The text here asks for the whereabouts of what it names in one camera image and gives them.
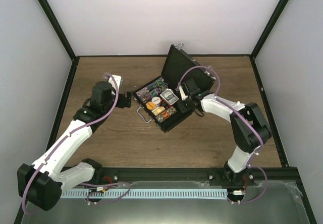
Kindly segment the blue boxed card deck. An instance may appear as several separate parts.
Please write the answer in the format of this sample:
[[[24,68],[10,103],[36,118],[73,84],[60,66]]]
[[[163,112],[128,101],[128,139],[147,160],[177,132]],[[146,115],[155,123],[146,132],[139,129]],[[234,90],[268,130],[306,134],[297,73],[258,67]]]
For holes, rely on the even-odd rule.
[[[177,101],[179,101],[178,96],[171,90],[165,89],[161,94],[160,97],[168,104],[174,105]]]

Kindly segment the black poker set case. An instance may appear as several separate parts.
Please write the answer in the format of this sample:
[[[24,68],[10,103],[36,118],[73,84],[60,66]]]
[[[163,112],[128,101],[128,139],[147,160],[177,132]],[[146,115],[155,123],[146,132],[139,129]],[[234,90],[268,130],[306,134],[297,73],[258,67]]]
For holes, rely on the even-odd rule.
[[[171,45],[161,74],[136,90],[133,95],[140,108],[163,131],[168,132],[197,109],[196,102],[209,93],[217,77],[211,68],[201,66],[182,50]]]

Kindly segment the unboxed banded card deck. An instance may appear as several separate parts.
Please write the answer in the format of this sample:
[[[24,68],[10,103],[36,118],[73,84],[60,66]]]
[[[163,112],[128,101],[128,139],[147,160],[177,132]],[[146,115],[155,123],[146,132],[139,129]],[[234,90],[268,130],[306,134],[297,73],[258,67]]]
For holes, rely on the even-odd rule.
[[[165,110],[165,108],[163,106],[158,106],[155,109],[153,109],[151,112],[155,115],[158,116],[159,114],[161,114],[163,111]]]

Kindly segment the white dealer button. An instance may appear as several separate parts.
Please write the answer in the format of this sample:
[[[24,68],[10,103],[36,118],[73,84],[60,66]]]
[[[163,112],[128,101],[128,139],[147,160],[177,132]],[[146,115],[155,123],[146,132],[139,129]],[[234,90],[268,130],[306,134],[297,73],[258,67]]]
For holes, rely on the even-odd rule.
[[[158,96],[155,96],[151,99],[151,102],[153,102],[155,105],[159,105],[161,102],[161,98]]]

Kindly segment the orange blind button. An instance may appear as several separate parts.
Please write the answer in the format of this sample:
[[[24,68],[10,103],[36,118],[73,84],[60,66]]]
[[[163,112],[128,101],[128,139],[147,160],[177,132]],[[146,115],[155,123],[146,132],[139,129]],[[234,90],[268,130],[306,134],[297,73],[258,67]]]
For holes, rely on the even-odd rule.
[[[146,107],[148,110],[154,110],[157,107],[157,105],[154,102],[149,101],[146,103]]]

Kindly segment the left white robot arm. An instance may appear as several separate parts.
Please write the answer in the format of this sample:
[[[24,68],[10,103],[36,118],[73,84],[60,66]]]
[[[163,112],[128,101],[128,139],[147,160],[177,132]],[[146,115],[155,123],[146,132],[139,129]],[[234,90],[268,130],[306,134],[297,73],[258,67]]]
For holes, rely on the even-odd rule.
[[[122,77],[117,75],[97,82],[91,97],[76,112],[62,136],[33,164],[19,167],[18,193],[25,213],[28,202],[45,211],[52,209],[62,194],[78,185],[102,188],[102,166],[98,162],[88,158],[66,171],[63,167],[115,107],[125,106],[124,96],[119,93],[121,83]]]

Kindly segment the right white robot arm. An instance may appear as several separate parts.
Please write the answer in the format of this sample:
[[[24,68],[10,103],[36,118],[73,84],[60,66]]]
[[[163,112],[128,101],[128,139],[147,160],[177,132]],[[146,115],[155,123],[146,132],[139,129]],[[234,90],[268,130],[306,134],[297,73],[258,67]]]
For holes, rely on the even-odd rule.
[[[236,185],[242,180],[242,173],[250,167],[254,156],[273,135],[260,107],[255,102],[233,102],[208,90],[202,91],[194,79],[179,82],[177,90],[191,108],[216,115],[231,124],[236,147],[224,165],[223,179],[230,185]]]

